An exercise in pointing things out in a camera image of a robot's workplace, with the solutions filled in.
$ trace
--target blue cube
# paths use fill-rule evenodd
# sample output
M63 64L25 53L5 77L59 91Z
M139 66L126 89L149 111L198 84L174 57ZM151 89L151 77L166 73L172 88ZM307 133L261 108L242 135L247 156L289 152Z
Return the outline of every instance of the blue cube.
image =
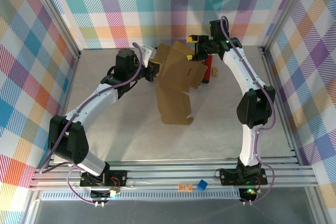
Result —
M204 191L207 185L208 183L201 179L197 187L199 188L199 190Z

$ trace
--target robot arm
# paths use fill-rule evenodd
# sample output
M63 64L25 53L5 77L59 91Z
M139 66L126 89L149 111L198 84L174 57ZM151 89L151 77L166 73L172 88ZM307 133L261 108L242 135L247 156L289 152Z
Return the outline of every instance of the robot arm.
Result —
M92 184L94 180L97 185L109 185L113 183L109 181L109 178L112 175L116 176L110 173L109 165L106 162L89 151L86 132L97 116L132 89L138 80L142 78L147 81L154 80L160 68L159 64L151 61L156 50L150 47L140 47L139 49L142 52L142 57L140 57L142 64L139 63L133 50L119 50L115 66L110 68L92 95L65 116L55 115L50 120L50 150L57 145L56 155L86 171L84 174L86 178L83 181L87 180ZM135 84L131 86L130 80L135 81ZM66 125L69 127L65 134L60 136Z
M243 97L237 107L237 117L243 125L243 144L234 172L237 176L232 177L233 172L231 172L224 177L229 177L226 181L228 185L232 185L233 181L243 185L250 183L251 178L260 176L261 172L265 172L256 158L255 140L259 135L259 129L271 117L272 110L261 87L267 92L272 103L275 99L275 90L272 86L267 87L256 75L239 40L229 39L227 20L222 24L221 22L221 20L210 22L212 39L205 35L191 35L187 42L195 43L195 55L192 60L204 60L209 54L218 54L230 68L240 86Z

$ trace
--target gray floor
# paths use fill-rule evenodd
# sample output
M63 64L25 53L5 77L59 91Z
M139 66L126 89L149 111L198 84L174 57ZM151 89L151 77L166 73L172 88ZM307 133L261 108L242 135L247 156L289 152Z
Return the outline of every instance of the gray floor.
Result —
M274 188L253 206L238 200L115 201L95 208L79 200L41 201L35 223L314 223L304 188Z
M114 65L116 53L116 49L83 52L68 110L92 94ZM245 53L257 74L268 83L257 47L246 47ZM155 83L141 80L91 126L87 132L90 150L105 161L238 157L243 129L236 108L242 94L230 69L219 57L213 59L219 76L190 92L194 117L191 125L163 124L157 110ZM259 142L262 156L290 154L279 119Z

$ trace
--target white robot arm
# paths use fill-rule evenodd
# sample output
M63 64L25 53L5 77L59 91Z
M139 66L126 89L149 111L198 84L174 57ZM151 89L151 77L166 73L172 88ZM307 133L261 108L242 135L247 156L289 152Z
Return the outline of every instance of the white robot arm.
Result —
M253 72L258 82L262 86L265 86L265 83L262 80L260 80L260 78L255 73L254 69L246 59L246 55L243 48L237 48L237 50L239 51L240 55L244 58L245 62ZM242 61L240 60L234 49L230 49L230 51L224 53L223 62L232 71L233 75L235 76L240 86L240 89L242 90L241 92L243 95L249 90L259 89L259 86L257 86L255 82L253 82L252 78L250 77L249 73L247 72L245 66L243 65ZM246 124L243 124L243 145L239 158L242 164L244 164L245 166L253 166L258 164L258 161L254 156L254 139L258 129L261 128L262 126L263 126L262 124L259 124L250 129Z
M50 120L49 148L55 149L56 155L86 171L89 182L94 177L97 185L113 182L109 181L109 165L89 151L86 138L88 128L102 111L117 102L138 80L145 78L153 81L159 72L159 64L150 61L156 50L138 45L137 48L141 52L141 63L133 50L119 50L115 66L110 68L92 95L65 116L55 115Z

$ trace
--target small wooden block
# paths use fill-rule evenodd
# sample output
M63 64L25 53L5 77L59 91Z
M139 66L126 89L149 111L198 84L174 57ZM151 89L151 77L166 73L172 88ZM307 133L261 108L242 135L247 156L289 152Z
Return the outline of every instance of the small wooden block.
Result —
M179 191L193 191L193 184L179 184Z
M212 76L218 76L218 67L213 67L212 68Z

